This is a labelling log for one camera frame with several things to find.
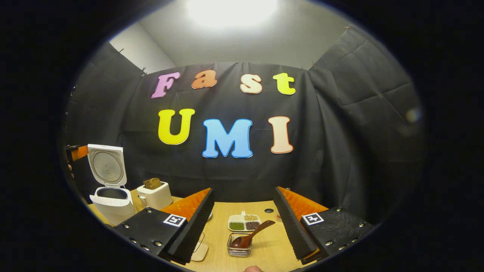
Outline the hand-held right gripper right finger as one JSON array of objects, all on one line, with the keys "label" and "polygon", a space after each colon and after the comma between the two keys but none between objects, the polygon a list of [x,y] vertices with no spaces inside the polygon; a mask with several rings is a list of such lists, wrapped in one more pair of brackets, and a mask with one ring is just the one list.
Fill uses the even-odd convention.
[{"label": "hand-held right gripper right finger", "polygon": [[374,228],[346,208],[327,208],[287,188],[276,187],[273,202],[302,264],[337,255]]}]

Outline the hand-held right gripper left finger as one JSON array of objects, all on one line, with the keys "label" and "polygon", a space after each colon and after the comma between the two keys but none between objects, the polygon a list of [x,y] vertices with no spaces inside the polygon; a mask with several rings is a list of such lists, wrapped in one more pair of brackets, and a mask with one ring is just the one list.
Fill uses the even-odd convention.
[{"label": "hand-held right gripper left finger", "polygon": [[113,229],[133,246],[185,265],[191,261],[213,206],[213,189],[206,188],[161,210],[145,207]]}]

